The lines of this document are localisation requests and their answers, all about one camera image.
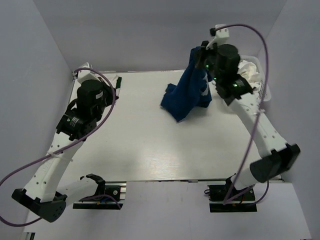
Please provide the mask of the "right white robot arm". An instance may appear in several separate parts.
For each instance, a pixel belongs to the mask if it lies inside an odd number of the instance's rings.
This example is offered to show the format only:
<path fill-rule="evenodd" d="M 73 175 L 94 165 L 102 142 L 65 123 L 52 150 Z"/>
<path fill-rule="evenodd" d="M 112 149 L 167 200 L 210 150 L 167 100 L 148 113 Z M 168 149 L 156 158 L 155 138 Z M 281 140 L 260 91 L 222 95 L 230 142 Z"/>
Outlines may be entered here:
<path fill-rule="evenodd" d="M 195 67 L 205 70 L 215 81 L 215 89 L 228 107 L 239 117 L 250 133 L 248 146 L 255 145 L 259 160 L 237 172 L 225 181 L 224 201 L 238 199 L 257 183 L 265 183 L 287 172 L 301 153 L 297 144 L 289 144 L 273 127 L 258 104 L 250 83 L 238 73 L 241 57 L 230 44 L 207 47 L 203 41 L 196 50 Z"/>

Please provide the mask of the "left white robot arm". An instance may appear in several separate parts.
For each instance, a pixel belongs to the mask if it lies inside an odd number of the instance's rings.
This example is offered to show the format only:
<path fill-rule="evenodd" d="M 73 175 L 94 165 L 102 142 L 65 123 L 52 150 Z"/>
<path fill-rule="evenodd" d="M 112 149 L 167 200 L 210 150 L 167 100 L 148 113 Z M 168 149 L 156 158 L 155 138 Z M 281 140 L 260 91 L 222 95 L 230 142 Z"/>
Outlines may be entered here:
<path fill-rule="evenodd" d="M 62 115 L 45 159 L 23 187 L 11 197 L 49 223 L 56 221 L 65 208 L 82 199 L 99 200 L 105 196 L 105 180 L 93 173 L 62 187 L 59 182 L 76 152 L 88 136 L 106 121 L 105 108 L 113 109 L 121 89 L 121 77 L 110 85 L 102 79 L 80 83 L 76 97 Z"/>

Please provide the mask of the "blue t-shirt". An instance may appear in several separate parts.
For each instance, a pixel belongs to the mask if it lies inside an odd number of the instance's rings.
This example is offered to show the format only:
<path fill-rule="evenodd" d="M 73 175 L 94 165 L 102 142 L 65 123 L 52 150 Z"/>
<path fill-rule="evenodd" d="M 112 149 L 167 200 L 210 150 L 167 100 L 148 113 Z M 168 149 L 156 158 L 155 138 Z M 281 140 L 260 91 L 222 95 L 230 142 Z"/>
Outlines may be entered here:
<path fill-rule="evenodd" d="M 188 66 L 178 84 L 167 85 L 160 103 L 177 123 L 184 120 L 193 108 L 207 108 L 212 101 L 209 87 L 212 77 L 205 69 L 196 68 L 195 55 L 199 49 L 199 46 L 191 49 Z"/>

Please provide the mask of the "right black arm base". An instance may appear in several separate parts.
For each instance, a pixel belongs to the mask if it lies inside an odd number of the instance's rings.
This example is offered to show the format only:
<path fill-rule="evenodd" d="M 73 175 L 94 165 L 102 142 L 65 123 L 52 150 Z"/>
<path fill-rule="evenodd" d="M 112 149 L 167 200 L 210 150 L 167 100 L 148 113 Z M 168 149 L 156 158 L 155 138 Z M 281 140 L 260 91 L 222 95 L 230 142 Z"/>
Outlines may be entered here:
<path fill-rule="evenodd" d="M 209 210 L 211 213 L 255 213 L 257 212 L 256 196 L 254 190 L 249 188 L 242 195 L 237 196 L 240 191 L 232 192 L 226 199 L 232 199 L 224 204 L 228 189 L 225 185 L 208 185 L 204 194 L 209 199 Z"/>

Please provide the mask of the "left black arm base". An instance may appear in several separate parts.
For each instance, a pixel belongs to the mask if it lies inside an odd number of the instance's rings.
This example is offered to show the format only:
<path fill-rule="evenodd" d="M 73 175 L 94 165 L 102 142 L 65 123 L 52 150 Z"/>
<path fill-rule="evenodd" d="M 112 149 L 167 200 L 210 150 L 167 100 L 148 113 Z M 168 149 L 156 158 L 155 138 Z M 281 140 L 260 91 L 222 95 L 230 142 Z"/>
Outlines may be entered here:
<path fill-rule="evenodd" d="M 75 202 L 76 210 L 120 210 L 126 196 L 126 182 L 107 182 L 102 196 Z"/>

